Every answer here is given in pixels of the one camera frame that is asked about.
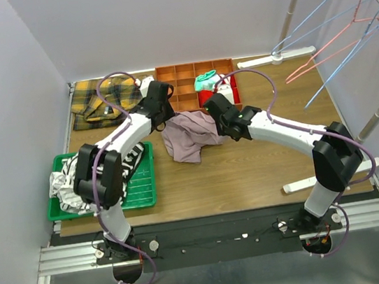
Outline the mauve tank top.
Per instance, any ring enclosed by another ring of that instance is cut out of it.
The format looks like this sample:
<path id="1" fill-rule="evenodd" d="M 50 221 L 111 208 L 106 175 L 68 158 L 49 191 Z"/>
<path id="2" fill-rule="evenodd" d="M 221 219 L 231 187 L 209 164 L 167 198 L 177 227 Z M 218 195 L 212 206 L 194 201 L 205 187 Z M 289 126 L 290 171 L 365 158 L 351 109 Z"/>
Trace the mauve tank top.
<path id="1" fill-rule="evenodd" d="M 217 133 L 214 119 L 201 111 L 176 113 L 167 120 L 162 138 L 174 162 L 192 164 L 201 162 L 204 146 L 222 145 L 226 140 Z"/>

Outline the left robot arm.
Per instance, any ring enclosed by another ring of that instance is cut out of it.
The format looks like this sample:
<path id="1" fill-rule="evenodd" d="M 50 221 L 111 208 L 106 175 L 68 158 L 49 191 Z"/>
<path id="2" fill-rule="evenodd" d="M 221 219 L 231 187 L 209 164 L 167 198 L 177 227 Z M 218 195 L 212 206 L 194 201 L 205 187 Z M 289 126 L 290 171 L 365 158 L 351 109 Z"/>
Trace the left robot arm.
<path id="1" fill-rule="evenodd" d="M 111 135 L 78 151 L 73 191 L 95 209 L 112 255 L 122 261 L 140 252 L 129 238 L 132 228 L 120 203 L 126 183 L 122 162 L 135 145 L 175 115 L 169 102 L 173 91 L 168 83 L 151 81 L 146 96 L 125 111 L 124 122 Z"/>

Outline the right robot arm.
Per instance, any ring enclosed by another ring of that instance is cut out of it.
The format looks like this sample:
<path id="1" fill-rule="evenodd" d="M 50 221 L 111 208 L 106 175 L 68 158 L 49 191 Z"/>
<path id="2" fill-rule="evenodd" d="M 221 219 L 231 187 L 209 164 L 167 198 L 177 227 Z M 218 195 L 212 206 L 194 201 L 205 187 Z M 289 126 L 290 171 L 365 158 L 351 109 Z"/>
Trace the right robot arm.
<path id="1" fill-rule="evenodd" d="M 315 232 L 324 224 L 332 202 L 345 191 L 362 163 L 362 152 L 342 123 L 310 126 L 253 106 L 238 110 L 222 94 L 211 96 L 203 108 L 214 120 L 220 136 L 230 136 L 235 141 L 270 141 L 312 158 L 316 182 L 291 224 L 298 231 Z"/>

